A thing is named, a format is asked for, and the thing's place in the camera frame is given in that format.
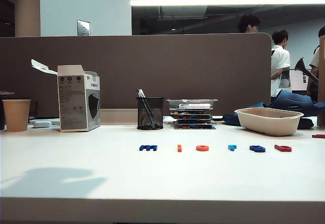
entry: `black hair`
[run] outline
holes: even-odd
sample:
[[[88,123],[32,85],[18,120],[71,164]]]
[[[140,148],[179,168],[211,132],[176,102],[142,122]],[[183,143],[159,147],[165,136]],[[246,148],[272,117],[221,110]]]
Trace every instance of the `black hair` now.
[[[288,40],[289,34],[286,30],[276,31],[272,34],[272,40],[274,44],[280,44],[284,39]]]
[[[318,32],[318,37],[324,36],[325,35],[325,26],[320,28],[319,32]]]
[[[245,33],[248,25],[258,26],[260,22],[259,18],[252,14],[241,16],[238,23],[238,30],[240,33]]]
[[[320,38],[321,36],[325,35],[325,26],[321,27],[320,30],[318,31],[318,37]],[[316,52],[316,50],[319,48],[319,45],[316,47],[316,49],[314,49],[314,54]]]

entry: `paper cup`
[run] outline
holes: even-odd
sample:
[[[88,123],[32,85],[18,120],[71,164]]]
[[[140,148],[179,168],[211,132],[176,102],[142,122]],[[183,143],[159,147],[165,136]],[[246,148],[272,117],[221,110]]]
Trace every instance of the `paper cup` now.
[[[6,125],[5,111],[4,111],[4,105],[2,103],[2,100],[10,99],[10,96],[13,94],[14,94],[13,92],[0,91],[0,130],[4,129]]]
[[[27,130],[30,100],[2,100],[8,132]]]

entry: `man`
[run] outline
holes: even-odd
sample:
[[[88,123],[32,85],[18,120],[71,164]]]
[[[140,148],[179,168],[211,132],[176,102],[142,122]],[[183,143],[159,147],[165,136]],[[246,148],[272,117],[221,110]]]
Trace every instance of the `man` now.
[[[288,32],[276,31],[272,34],[272,40],[275,45],[271,51],[271,100],[281,89],[291,92],[290,54],[284,49],[288,42]]]
[[[255,33],[258,31],[260,20],[255,15],[244,15],[238,23],[240,33]]]
[[[322,27],[318,32],[318,37],[325,35],[325,26]],[[311,60],[310,64],[311,66],[311,74],[313,74],[315,77],[318,78],[318,69],[319,69],[319,45],[314,50],[314,56]],[[311,78],[308,78],[308,85],[307,85],[307,95],[311,97],[311,99],[315,102],[318,102],[318,86],[315,85]]]

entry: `white eraser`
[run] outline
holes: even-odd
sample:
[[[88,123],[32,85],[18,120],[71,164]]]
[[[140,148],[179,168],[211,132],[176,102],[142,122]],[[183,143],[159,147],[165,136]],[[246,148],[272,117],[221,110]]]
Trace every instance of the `white eraser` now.
[[[50,121],[34,121],[32,125],[33,127],[50,127],[52,123]]]

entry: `desk surface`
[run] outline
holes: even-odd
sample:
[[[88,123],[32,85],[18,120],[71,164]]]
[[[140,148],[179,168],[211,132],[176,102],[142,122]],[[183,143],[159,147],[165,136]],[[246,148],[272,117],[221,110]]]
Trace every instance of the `desk surface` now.
[[[221,122],[215,130],[1,131],[2,219],[319,223],[325,218],[325,139],[311,136],[322,133],[314,127],[271,137]],[[228,150],[229,144],[237,149]],[[139,151],[140,145],[158,150]],[[196,151],[197,145],[210,150]]]

